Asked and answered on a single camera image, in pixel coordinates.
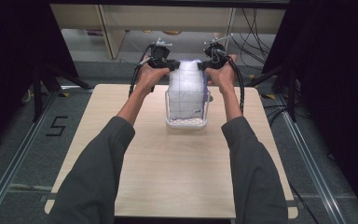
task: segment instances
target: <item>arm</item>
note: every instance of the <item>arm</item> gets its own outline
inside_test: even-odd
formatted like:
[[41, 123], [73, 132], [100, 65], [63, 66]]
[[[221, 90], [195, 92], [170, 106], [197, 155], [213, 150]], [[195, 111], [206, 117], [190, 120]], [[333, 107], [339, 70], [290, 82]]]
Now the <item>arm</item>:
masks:
[[287, 223], [287, 206], [281, 180], [266, 148], [242, 115], [229, 64], [205, 72], [219, 87], [227, 123], [222, 131], [230, 150], [236, 223]]
[[151, 87], [168, 73], [144, 65], [131, 97], [86, 146], [62, 182], [48, 223], [114, 222], [124, 153], [135, 135], [132, 126]]

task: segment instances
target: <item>black wall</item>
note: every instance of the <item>black wall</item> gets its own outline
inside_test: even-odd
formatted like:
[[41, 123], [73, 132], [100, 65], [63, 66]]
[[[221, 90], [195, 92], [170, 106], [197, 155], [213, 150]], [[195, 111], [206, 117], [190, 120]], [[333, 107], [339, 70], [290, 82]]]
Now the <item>black wall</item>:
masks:
[[21, 97], [32, 84], [34, 68], [41, 63], [77, 76], [49, 5], [0, 1], [0, 132], [21, 105]]
[[301, 92], [358, 197], [358, 1], [329, 11], [312, 43]]

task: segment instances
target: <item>wooden board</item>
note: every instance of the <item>wooden board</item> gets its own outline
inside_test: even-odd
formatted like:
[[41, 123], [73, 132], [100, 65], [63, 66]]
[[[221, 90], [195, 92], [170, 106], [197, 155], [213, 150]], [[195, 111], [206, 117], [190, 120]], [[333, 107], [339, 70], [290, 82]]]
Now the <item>wooden board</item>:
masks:
[[[174, 130], [165, 123], [165, 91], [156, 86], [135, 123], [136, 135], [124, 159], [116, 200], [116, 216], [234, 218], [228, 147], [221, 131], [226, 123], [223, 98], [216, 87], [203, 130]], [[56, 193], [80, 152], [128, 97], [129, 85], [98, 85], [80, 121], [52, 193]], [[245, 89], [244, 116], [268, 149], [282, 181], [288, 204], [293, 194], [256, 89]], [[48, 200], [48, 213], [53, 205]], [[295, 206], [289, 218], [295, 218]]]

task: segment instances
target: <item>black cable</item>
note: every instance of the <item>black cable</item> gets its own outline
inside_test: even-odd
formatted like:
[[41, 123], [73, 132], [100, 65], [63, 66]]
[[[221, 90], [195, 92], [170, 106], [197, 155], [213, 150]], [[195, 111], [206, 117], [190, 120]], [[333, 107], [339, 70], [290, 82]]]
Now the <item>black cable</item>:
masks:
[[310, 211], [310, 208], [307, 206], [307, 204], [304, 202], [304, 200], [302, 199], [302, 197], [300, 196], [300, 194], [297, 192], [297, 190], [295, 189], [295, 187], [293, 187], [293, 185], [289, 182], [289, 186], [290, 188], [295, 192], [295, 194], [297, 195], [298, 199], [302, 202], [302, 204], [304, 205], [304, 207], [307, 209], [307, 211], [310, 213], [310, 216], [313, 218], [313, 221], [315, 221], [316, 224], [319, 224], [318, 219], [316, 218], [316, 216]]
[[277, 110], [274, 110], [274, 111], [272, 111], [271, 113], [267, 114], [267, 118], [268, 118], [269, 116], [275, 114], [276, 112], [280, 111], [280, 110], [282, 110], [282, 109], [277, 109]]
[[249, 34], [246, 36], [246, 39], [243, 38], [243, 36], [242, 36], [241, 33], [239, 33], [239, 35], [240, 35], [240, 37], [242, 38], [242, 40], [246, 42], [246, 43], [243, 43], [243, 45], [244, 45], [244, 44], [247, 44], [247, 45], [248, 45], [249, 47], [251, 47], [252, 49], [259, 49], [258, 47], [253, 46], [253, 45], [251, 45], [250, 43], [247, 42], [247, 39], [248, 39], [248, 37], [249, 37]]
[[249, 50], [247, 50], [246, 48], [244, 48], [243, 46], [241, 46], [240, 43], [238, 43], [234, 38], [232, 38], [232, 39], [233, 39], [234, 43], [237, 45], [237, 47], [238, 47], [241, 51], [243, 51], [243, 52], [249, 54], [249, 56], [251, 56], [252, 58], [258, 60], [260, 63], [265, 63], [265, 61], [264, 61], [263, 59], [260, 59], [260, 58], [257, 57], [255, 54], [253, 54], [251, 51], [249, 51]]
[[257, 45], [258, 45], [258, 48], [255, 47], [255, 46], [252, 46], [252, 45], [249, 44], [249, 43], [247, 43], [247, 44], [248, 44], [249, 46], [252, 46], [252, 47], [255, 48], [255, 49], [259, 49], [260, 52], [261, 52], [261, 54], [263, 55], [263, 58], [266, 60], [266, 59], [267, 59], [266, 51], [263, 50], [261, 44], [263, 44], [264, 46], [266, 46], [266, 45], [261, 41], [260, 37], [258, 36], [258, 32], [257, 32], [257, 23], [256, 23], [256, 19], [255, 19], [255, 18], [256, 18], [256, 15], [257, 15], [256, 12], [257, 12], [257, 11], [256, 11], [255, 8], [254, 8], [254, 20], [253, 20], [252, 25], [251, 25], [251, 23], [250, 23], [249, 20], [248, 20], [248, 17], [246, 16], [245, 10], [242, 8], [242, 14], [243, 14], [244, 18], [246, 19], [246, 22], [248, 23], [249, 31], [250, 31], [249, 34], [248, 34], [248, 36], [246, 37], [245, 42], [247, 43], [247, 39], [248, 39], [249, 35], [252, 34], [252, 35], [254, 36], [254, 38], [255, 38], [255, 41], [256, 41]]
[[226, 59], [228, 60], [228, 63], [231, 65], [231, 67], [234, 69], [235, 73], [237, 74], [237, 79], [238, 82], [240, 83], [240, 91], [241, 91], [240, 108], [243, 114], [243, 102], [245, 101], [245, 86], [243, 85], [242, 73], [231, 57], [227, 56]]
[[272, 127], [272, 124], [273, 124], [274, 120], [275, 120], [283, 111], [285, 111], [285, 110], [287, 110], [287, 109], [288, 109], [288, 106], [285, 107], [285, 108], [282, 108], [282, 109], [280, 109], [280, 110], [277, 110], [278, 113], [276, 113], [276, 114], [272, 117], [272, 119], [268, 122], [269, 127]]
[[[284, 106], [289, 106], [289, 105], [266, 105], [266, 106], [263, 106], [263, 108], [272, 108], [272, 107], [284, 107]], [[297, 104], [295, 104], [295, 106], [305, 106], [305, 105], [303, 105], [303, 104], [301, 104], [301, 103], [297, 103]]]
[[125, 59], [118, 59], [118, 61], [120, 62], [120, 63], [129, 63], [129, 61], [127, 61], [127, 60], [125, 60]]
[[241, 61], [242, 61], [242, 63], [243, 63], [245, 66], [247, 66], [247, 67], [250, 67], [250, 68], [253, 68], [253, 69], [256, 69], [256, 70], [259, 70], [259, 71], [262, 71], [262, 70], [263, 70], [262, 68], [253, 67], [253, 66], [247, 64], [246, 62], [244, 62], [244, 61], [243, 61], [243, 58], [242, 58], [242, 55], [241, 55]]
[[151, 49], [152, 47], [154, 46], [154, 44], [150, 44], [149, 46], [147, 46], [147, 48], [145, 49], [144, 53], [142, 54], [142, 57], [141, 59], [139, 60], [139, 63], [136, 65], [134, 71], [133, 71], [133, 75], [132, 75], [132, 80], [131, 80], [131, 85], [130, 85], [130, 90], [129, 90], [129, 97], [131, 96], [132, 92], [133, 92], [133, 88], [135, 86], [135, 82], [136, 82], [136, 79], [138, 78], [138, 74], [139, 74], [139, 70], [141, 70], [141, 67], [143, 66], [141, 64], [141, 61], [144, 60], [144, 57], [147, 53], [147, 51], [149, 49]]
[[264, 44], [264, 42], [260, 39], [260, 37], [258, 36], [258, 31], [257, 31], [257, 21], [255, 19], [257, 14], [257, 8], [254, 8], [254, 21], [255, 21], [255, 35], [257, 36], [257, 39], [260, 41], [260, 43], [262, 45], [264, 45], [264, 47], [266, 47], [267, 49], [271, 49], [269, 46], [267, 46], [266, 44]]

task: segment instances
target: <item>hand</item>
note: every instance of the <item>hand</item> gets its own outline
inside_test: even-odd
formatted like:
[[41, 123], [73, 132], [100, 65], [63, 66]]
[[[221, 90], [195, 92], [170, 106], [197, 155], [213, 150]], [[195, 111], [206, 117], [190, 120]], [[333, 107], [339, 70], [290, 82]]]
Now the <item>hand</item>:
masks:
[[142, 91], [146, 95], [157, 85], [158, 81], [170, 73], [169, 68], [152, 68], [145, 63], [139, 71], [138, 83], [135, 90]]
[[[229, 56], [234, 62], [237, 60], [237, 55], [232, 54]], [[234, 90], [235, 73], [229, 63], [226, 63], [218, 70], [207, 68], [205, 73], [212, 79], [212, 81], [208, 82], [208, 85], [214, 84], [218, 86], [221, 93]]]

